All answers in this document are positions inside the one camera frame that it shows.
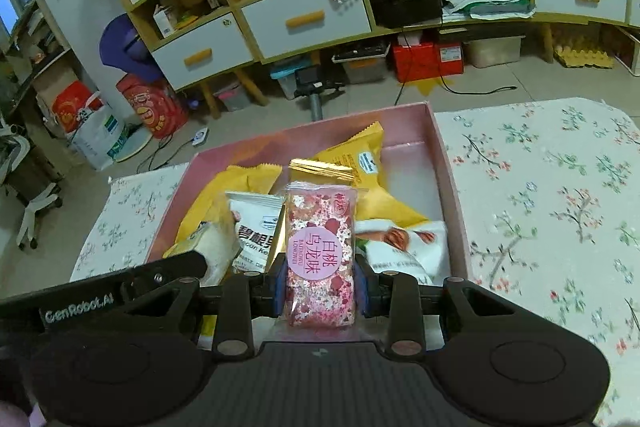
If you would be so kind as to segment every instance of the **wall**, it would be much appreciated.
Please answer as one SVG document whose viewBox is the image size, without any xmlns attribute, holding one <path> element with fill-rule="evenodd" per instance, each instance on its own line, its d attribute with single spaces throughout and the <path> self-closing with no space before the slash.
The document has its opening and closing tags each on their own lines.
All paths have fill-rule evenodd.
<svg viewBox="0 0 640 427">
<path fill-rule="evenodd" d="M 118 0 L 45 0 L 83 68 L 117 115 L 135 121 L 129 103 L 116 89 L 124 73 L 104 66 L 98 53 L 106 25 L 124 13 Z"/>
</svg>

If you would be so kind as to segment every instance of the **red bag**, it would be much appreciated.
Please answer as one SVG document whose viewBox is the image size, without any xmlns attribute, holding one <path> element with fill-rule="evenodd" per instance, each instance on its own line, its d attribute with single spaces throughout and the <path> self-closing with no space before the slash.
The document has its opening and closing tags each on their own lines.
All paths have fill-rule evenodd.
<svg viewBox="0 0 640 427">
<path fill-rule="evenodd" d="M 149 84 L 129 73 L 116 87 L 154 138 L 169 136 L 187 122 L 186 111 L 164 78 Z"/>
<path fill-rule="evenodd" d="M 58 118 L 58 122 L 66 133 L 75 131 L 78 128 L 78 111 L 91 96 L 91 91 L 80 80 L 75 80 L 65 87 L 56 97 L 51 110 Z M 96 98 L 90 103 L 89 108 L 97 111 L 102 107 L 102 102 Z"/>
</svg>

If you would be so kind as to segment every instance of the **cabinet leg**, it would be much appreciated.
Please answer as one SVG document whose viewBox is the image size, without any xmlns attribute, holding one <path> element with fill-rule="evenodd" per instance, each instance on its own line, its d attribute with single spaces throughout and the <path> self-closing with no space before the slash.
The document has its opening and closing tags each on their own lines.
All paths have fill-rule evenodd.
<svg viewBox="0 0 640 427">
<path fill-rule="evenodd" d="M 202 91 L 205 102 L 207 102 L 207 107 L 209 107 L 209 114 L 211 115 L 211 118 L 217 120 L 220 118 L 220 108 L 218 108 L 216 97 L 213 96 L 209 83 L 206 80 L 201 81 L 200 90 Z"/>
<path fill-rule="evenodd" d="M 542 23 L 542 41 L 545 45 L 545 55 L 544 59 L 549 63 L 553 64 L 554 61 L 554 38 L 551 33 L 551 23 L 543 22 Z"/>
<path fill-rule="evenodd" d="M 260 88 L 255 85 L 255 82 L 249 78 L 249 75 L 244 70 L 235 70 L 234 73 L 238 77 L 242 87 L 246 89 L 249 94 L 254 97 L 255 101 L 260 105 L 269 105 L 269 99 L 262 93 Z"/>
<path fill-rule="evenodd" d="M 311 63 L 314 66 L 319 66 L 320 65 L 320 50 L 313 50 L 311 52 Z"/>
</svg>

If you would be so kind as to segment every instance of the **snack package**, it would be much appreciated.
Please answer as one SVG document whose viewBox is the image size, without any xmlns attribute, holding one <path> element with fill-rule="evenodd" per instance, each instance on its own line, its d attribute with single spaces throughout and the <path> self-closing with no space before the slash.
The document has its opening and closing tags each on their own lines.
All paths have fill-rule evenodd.
<svg viewBox="0 0 640 427">
<path fill-rule="evenodd" d="M 319 152 L 314 159 L 353 169 L 353 186 L 367 189 L 358 197 L 357 220 L 389 219 L 403 228 L 428 221 L 383 188 L 384 172 L 380 163 L 383 134 L 380 122 L 374 122 L 346 142 Z"/>
<path fill-rule="evenodd" d="M 294 326 L 353 324 L 353 211 L 357 191 L 294 182 L 287 187 L 286 313 Z"/>
<path fill-rule="evenodd" d="M 368 219 L 356 222 L 354 236 L 356 247 L 377 273 L 396 270 L 413 275 L 419 284 L 426 285 L 442 285 L 450 275 L 443 221 L 402 229 L 388 219 Z"/>
<path fill-rule="evenodd" d="M 374 122 L 346 142 L 329 147 L 314 156 L 314 160 L 353 169 L 354 187 L 374 188 L 385 186 L 380 163 L 384 130 L 380 122 Z"/>
<path fill-rule="evenodd" d="M 167 250 L 163 258 L 195 250 L 207 261 L 207 272 L 200 279 L 201 286 L 215 286 L 222 281 L 232 259 L 240 250 L 240 242 L 234 230 L 234 218 L 226 198 L 219 195 L 211 205 L 211 215 L 216 219 L 203 221 L 185 240 Z"/>
<path fill-rule="evenodd" d="M 267 194 L 281 172 L 281 166 L 266 163 L 249 168 L 229 165 L 225 171 L 219 172 L 198 194 L 180 223 L 174 242 L 180 243 L 185 240 L 199 227 L 202 221 L 216 220 L 216 216 L 209 216 L 209 219 L 206 217 L 207 211 L 215 211 L 215 207 L 211 209 L 211 202 L 216 195 L 223 194 L 226 190 Z"/>
<path fill-rule="evenodd" d="M 353 185 L 354 176 L 351 167 L 295 158 L 289 162 L 289 181 L 316 185 Z"/>
<path fill-rule="evenodd" d="M 283 204 L 278 214 L 278 222 L 276 228 L 273 231 L 273 241 L 271 241 L 271 248 L 269 249 L 269 255 L 267 256 L 267 263 L 265 270 L 270 269 L 273 260 L 279 253 L 287 253 L 287 227 L 285 216 L 287 214 L 287 205 Z"/>
<path fill-rule="evenodd" d="M 227 191 L 236 235 L 242 251 L 232 263 L 241 271 L 265 272 L 283 198 L 252 192 Z"/>
</svg>

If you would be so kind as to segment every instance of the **floral bedsheet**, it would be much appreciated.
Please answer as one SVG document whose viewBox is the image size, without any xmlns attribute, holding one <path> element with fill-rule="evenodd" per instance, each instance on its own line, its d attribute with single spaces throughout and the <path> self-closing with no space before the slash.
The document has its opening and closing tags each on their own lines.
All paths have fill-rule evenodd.
<svg viewBox="0 0 640 427">
<path fill-rule="evenodd" d="M 143 264 L 187 164 L 119 178 L 80 251 L 71 280 Z"/>
<path fill-rule="evenodd" d="M 472 278 L 588 339 L 611 384 L 596 418 L 640 421 L 640 132 L 583 98 L 436 115 Z"/>
</svg>

